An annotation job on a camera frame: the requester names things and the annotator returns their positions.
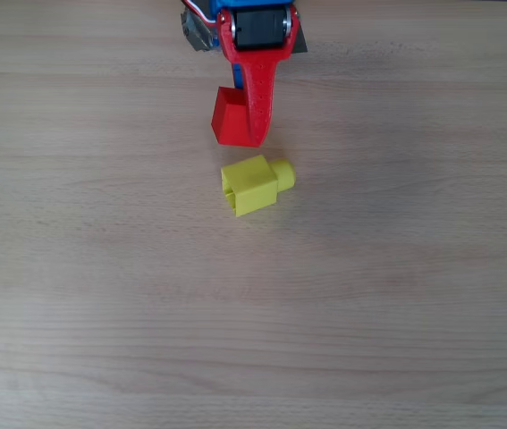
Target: blue robot part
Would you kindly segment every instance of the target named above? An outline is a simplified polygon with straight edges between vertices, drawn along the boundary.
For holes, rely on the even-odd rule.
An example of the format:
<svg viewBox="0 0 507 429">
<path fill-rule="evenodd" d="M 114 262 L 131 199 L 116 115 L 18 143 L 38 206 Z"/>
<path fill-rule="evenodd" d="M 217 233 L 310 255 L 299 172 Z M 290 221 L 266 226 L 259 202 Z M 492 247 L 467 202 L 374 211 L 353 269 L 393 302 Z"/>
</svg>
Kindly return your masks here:
<svg viewBox="0 0 507 429">
<path fill-rule="evenodd" d="M 243 89 L 243 75 L 238 64 L 233 65 L 233 83 L 237 89 Z"/>
<path fill-rule="evenodd" d="M 217 16 L 223 8 L 272 6 L 276 4 L 291 4 L 295 0 L 211 0 L 209 9 L 211 16 Z"/>
</svg>

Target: red wire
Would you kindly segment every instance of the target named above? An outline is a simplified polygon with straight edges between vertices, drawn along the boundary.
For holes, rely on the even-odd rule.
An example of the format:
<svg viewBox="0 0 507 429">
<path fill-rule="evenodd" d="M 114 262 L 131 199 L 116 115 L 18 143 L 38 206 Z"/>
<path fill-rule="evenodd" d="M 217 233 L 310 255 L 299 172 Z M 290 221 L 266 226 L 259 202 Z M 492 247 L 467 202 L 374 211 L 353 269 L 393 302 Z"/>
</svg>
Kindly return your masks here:
<svg viewBox="0 0 507 429">
<path fill-rule="evenodd" d="M 204 24 L 206 24 L 208 27 L 214 27 L 215 21 L 209 20 L 208 17 L 203 13 L 201 9 L 197 7 L 196 4 L 194 4 L 191 1 L 188 0 L 182 0 L 182 3 L 185 4 L 185 6 L 190 9 L 192 12 L 194 12 L 202 21 Z"/>
</svg>

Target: yellow cube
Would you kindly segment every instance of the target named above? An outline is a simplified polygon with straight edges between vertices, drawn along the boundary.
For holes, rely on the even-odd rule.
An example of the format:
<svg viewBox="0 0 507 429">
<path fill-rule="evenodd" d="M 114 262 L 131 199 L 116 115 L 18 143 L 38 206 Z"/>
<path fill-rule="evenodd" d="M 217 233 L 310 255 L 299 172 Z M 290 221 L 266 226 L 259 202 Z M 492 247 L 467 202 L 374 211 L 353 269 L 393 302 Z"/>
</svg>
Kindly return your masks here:
<svg viewBox="0 0 507 429">
<path fill-rule="evenodd" d="M 225 198 L 242 216 L 276 203 L 277 193 L 294 186 L 296 174 L 286 159 L 268 163 L 259 155 L 222 168 L 221 179 Z"/>
</svg>

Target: red plastic part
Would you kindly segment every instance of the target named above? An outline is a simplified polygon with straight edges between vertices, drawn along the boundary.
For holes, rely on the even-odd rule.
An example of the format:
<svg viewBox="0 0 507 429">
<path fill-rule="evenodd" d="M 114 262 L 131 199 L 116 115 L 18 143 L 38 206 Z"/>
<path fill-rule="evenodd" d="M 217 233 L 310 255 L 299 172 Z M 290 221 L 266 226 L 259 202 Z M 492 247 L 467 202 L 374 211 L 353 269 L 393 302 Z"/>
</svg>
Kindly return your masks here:
<svg viewBox="0 0 507 429">
<path fill-rule="evenodd" d="M 222 145 L 259 147 L 271 123 L 273 86 L 280 61 L 291 56 L 299 32 L 299 17 L 291 7 L 291 35 L 283 47 L 259 51 L 238 51 L 232 37 L 232 17 L 226 9 L 217 19 L 217 34 L 225 57 L 238 64 L 244 89 L 220 88 L 211 125 Z"/>
<path fill-rule="evenodd" d="M 211 126 L 220 145 L 255 146 L 249 139 L 249 133 L 244 132 L 247 130 L 245 91 L 219 88 Z"/>
</svg>

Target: tabletop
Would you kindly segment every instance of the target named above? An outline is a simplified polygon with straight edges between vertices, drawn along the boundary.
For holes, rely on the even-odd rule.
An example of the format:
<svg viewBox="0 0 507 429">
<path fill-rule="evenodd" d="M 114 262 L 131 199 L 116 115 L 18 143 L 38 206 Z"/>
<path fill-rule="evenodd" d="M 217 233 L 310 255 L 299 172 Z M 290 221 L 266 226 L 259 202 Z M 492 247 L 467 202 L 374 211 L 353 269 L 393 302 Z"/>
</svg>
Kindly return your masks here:
<svg viewBox="0 0 507 429">
<path fill-rule="evenodd" d="M 297 5 L 252 149 L 180 2 L 0 0 L 0 429 L 507 428 L 507 2 Z"/>
</svg>

